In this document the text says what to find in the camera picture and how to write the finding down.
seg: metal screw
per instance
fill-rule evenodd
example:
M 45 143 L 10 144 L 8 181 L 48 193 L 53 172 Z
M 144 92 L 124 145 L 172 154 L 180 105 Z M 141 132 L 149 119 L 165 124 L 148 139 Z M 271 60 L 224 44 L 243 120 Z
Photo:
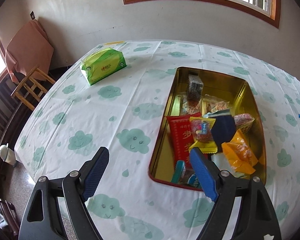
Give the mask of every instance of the metal screw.
M 230 173 L 228 171 L 221 171 L 221 176 L 223 176 L 223 177 L 228 177 L 229 174 Z
M 254 182 L 260 182 L 260 178 L 257 177 L 257 176 L 254 176 L 254 177 L 253 177 L 253 181 L 254 181 Z
M 45 182 L 46 181 L 46 177 L 45 176 L 41 176 L 38 180 L 39 180 L 39 182 Z
M 77 172 L 77 171 L 71 171 L 70 172 L 70 177 L 76 177 L 78 175 L 79 175 L 79 172 Z

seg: green tissue box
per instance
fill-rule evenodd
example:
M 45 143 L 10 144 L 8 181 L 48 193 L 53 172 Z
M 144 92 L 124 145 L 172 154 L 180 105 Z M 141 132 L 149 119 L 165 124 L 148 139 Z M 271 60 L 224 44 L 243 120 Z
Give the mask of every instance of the green tissue box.
M 122 52 L 107 48 L 82 60 L 81 72 L 88 83 L 93 85 L 126 66 Z

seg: terrazzo floor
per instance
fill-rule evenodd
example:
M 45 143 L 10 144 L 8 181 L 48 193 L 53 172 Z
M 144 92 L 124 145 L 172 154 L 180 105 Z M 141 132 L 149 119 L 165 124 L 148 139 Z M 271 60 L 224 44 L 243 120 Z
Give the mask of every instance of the terrazzo floor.
M 22 163 L 13 168 L 4 166 L 6 180 L 2 183 L 2 194 L 5 200 L 12 203 L 16 208 L 17 219 L 21 223 L 23 213 L 34 188 L 35 182 Z M 71 222 L 62 216 L 62 221 L 69 240 L 77 240 Z

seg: table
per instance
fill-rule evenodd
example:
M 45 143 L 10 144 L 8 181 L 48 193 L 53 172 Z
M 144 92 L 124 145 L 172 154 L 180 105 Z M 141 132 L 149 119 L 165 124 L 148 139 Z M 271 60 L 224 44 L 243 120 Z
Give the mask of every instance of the table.
M 240 52 L 181 41 L 100 44 L 122 51 L 127 67 L 89 86 L 75 63 L 39 103 L 15 152 L 34 181 L 64 177 L 110 152 L 95 196 L 87 202 L 104 239 L 196 239 L 213 203 L 204 193 L 152 181 L 148 166 L 176 68 L 189 66 L 245 79 L 253 91 L 266 140 L 266 188 L 283 238 L 300 225 L 300 82 Z M 133 149 L 127 138 L 136 138 Z M 60 200 L 66 214 L 65 203 Z M 224 239 L 230 239 L 240 199 Z

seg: wooden chair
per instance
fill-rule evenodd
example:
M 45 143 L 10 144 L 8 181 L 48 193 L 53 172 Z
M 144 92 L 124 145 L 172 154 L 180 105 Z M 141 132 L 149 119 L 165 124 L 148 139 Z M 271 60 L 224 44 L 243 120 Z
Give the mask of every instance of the wooden chair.
M 38 102 L 41 101 L 41 96 L 43 95 L 43 93 L 47 93 L 48 90 L 46 88 L 44 88 L 37 80 L 35 80 L 34 78 L 32 78 L 32 74 L 34 72 L 39 73 L 41 76 L 43 76 L 44 78 L 46 78 L 51 84 L 56 83 L 51 77 L 49 77 L 46 73 L 44 73 L 42 70 L 39 69 L 39 65 L 36 65 L 29 73 L 28 75 L 26 75 L 23 80 L 18 84 L 18 86 L 16 87 L 16 89 L 13 91 L 13 93 L 11 94 L 11 97 L 14 98 L 15 96 L 17 98 L 19 98 L 21 100 L 21 102 L 23 102 L 27 107 L 29 107 L 32 111 L 35 109 L 35 107 L 26 99 L 26 97 L 31 94 Z M 26 82 L 30 80 L 33 85 L 32 87 L 29 87 Z M 20 93 L 19 90 L 25 87 L 26 90 L 28 90 L 28 92 L 25 94 L 25 96 L 23 97 Z M 40 93 L 37 95 L 34 92 L 34 89 L 38 87 L 41 91 Z

